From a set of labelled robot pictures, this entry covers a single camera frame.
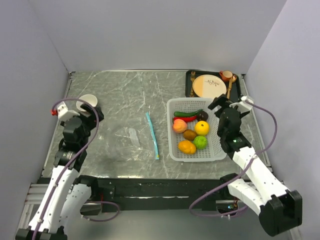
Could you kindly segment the yellow orange fruit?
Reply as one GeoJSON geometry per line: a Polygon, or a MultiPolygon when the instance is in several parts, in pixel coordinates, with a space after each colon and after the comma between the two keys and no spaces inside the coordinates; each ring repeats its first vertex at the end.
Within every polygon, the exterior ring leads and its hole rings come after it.
{"type": "Polygon", "coordinates": [[[198,136],[206,136],[210,132],[210,125],[206,121],[198,121],[194,126],[198,136]]]}

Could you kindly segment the green apple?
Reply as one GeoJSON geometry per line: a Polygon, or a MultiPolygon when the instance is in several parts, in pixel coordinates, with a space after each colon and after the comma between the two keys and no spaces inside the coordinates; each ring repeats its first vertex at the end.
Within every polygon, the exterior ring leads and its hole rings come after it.
{"type": "Polygon", "coordinates": [[[197,136],[193,140],[193,144],[195,145],[197,150],[203,150],[207,147],[208,141],[205,136],[197,136]]]}

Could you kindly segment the orange mango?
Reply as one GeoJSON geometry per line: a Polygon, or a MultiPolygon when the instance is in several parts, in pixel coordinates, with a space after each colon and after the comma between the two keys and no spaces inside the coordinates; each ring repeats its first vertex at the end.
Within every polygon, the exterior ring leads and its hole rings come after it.
{"type": "Polygon", "coordinates": [[[193,155],[196,153],[196,146],[189,140],[183,140],[181,142],[178,143],[178,149],[184,153],[184,154],[188,154],[188,155],[193,155]]]}

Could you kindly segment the pink peach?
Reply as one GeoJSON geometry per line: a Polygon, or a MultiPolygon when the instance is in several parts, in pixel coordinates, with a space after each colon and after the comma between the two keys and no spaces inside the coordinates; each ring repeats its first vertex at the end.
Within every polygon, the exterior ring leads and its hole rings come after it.
{"type": "Polygon", "coordinates": [[[188,125],[184,120],[176,119],[173,121],[172,130],[176,134],[181,134],[181,133],[185,132],[187,130],[187,128],[188,128],[188,125]]]}

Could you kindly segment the clear zip top bag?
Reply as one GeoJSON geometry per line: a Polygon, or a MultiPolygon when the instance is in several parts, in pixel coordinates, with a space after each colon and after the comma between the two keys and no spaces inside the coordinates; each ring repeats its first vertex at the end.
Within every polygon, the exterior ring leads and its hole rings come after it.
{"type": "Polygon", "coordinates": [[[150,113],[123,118],[109,125],[106,136],[107,155],[116,161],[160,159],[158,143],[150,113]]]}

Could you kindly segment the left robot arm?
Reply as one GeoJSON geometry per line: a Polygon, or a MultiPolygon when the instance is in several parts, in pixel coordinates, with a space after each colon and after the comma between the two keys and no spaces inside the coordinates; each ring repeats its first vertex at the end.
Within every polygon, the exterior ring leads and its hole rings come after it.
{"type": "Polygon", "coordinates": [[[56,115],[63,126],[63,138],[54,157],[54,167],[47,190],[40,206],[26,229],[18,229],[17,240],[66,240],[67,225],[80,214],[85,202],[95,200],[100,193],[95,177],[80,176],[80,169],[87,156],[87,147],[94,139],[104,114],[100,107],[81,107],[88,115],[74,113],[60,105],[56,115]]]}

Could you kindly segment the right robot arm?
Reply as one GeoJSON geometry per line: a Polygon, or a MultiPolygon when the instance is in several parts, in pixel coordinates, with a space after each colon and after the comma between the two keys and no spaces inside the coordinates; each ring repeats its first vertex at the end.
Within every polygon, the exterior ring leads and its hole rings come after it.
{"type": "Polygon", "coordinates": [[[217,135],[223,151],[242,169],[239,176],[219,186],[224,199],[236,197],[253,210],[269,236],[291,230],[302,224],[303,198],[296,190],[281,183],[241,133],[242,118],[254,107],[248,96],[237,102],[225,94],[216,97],[208,106],[219,119],[217,135]]]}

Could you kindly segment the cream orange plate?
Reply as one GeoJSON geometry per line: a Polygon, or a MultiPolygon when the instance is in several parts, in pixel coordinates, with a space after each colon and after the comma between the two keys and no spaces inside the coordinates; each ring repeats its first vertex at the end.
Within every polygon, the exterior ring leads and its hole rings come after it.
{"type": "Polygon", "coordinates": [[[195,78],[193,91],[200,98],[215,99],[225,94],[227,87],[219,77],[204,74],[195,78]]]}

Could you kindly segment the gold spoon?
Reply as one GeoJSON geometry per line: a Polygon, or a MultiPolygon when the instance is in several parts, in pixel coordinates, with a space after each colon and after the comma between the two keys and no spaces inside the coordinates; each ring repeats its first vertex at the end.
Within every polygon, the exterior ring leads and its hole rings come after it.
{"type": "Polygon", "coordinates": [[[226,96],[227,96],[228,99],[230,99],[232,85],[236,80],[237,80],[237,76],[235,74],[233,74],[232,77],[228,81],[228,89],[227,89],[227,92],[226,92],[226,96]]]}

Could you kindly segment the dark purple mangosteen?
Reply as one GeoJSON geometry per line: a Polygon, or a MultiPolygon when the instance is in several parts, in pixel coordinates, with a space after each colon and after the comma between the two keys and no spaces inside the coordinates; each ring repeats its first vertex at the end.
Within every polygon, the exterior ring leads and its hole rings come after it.
{"type": "Polygon", "coordinates": [[[208,118],[209,118],[209,115],[208,115],[208,113],[207,112],[205,112],[205,111],[199,111],[198,113],[197,113],[197,115],[196,115],[196,120],[198,121],[198,122],[200,122],[200,121],[207,121],[208,120],[208,118]]]}

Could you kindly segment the orange coffee cup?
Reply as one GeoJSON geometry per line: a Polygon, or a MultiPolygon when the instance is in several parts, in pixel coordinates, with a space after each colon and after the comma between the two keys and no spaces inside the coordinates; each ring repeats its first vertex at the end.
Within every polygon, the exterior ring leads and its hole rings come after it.
{"type": "Polygon", "coordinates": [[[224,82],[228,82],[233,77],[233,73],[229,70],[221,70],[219,75],[224,82]]]}

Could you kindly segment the white plastic basket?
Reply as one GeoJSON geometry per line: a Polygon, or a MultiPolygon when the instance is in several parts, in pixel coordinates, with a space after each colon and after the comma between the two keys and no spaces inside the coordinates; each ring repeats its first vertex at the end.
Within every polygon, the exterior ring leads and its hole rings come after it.
{"type": "Polygon", "coordinates": [[[211,162],[226,157],[217,135],[219,118],[211,98],[182,97],[167,102],[170,157],[178,162],[211,162]]]}

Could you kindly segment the red chili pepper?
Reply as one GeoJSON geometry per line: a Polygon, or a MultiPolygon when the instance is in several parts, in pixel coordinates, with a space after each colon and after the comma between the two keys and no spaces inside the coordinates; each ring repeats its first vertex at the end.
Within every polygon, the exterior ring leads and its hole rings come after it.
{"type": "Polygon", "coordinates": [[[186,123],[189,123],[189,122],[193,122],[197,119],[197,116],[194,115],[194,116],[188,116],[188,117],[177,117],[175,116],[173,119],[172,119],[172,122],[174,123],[176,120],[182,120],[186,123]]]}

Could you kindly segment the brown kiwi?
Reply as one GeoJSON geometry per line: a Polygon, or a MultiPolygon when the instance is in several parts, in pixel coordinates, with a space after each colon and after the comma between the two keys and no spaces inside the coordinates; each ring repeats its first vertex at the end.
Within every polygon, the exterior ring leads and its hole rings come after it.
{"type": "Polygon", "coordinates": [[[183,137],[188,141],[193,141],[197,136],[197,133],[191,129],[187,129],[183,133],[183,137]]]}

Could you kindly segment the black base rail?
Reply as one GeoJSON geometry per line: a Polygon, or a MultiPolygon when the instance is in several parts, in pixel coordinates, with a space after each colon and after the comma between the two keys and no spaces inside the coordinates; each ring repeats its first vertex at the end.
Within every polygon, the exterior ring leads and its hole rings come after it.
{"type": "Polygon", "coordinates": [[[71,182],[90,187],[84,215],[121,211],[187,210],[202,195],[235,177],[220,179],[98,178],[81,175],[71,182]]]}

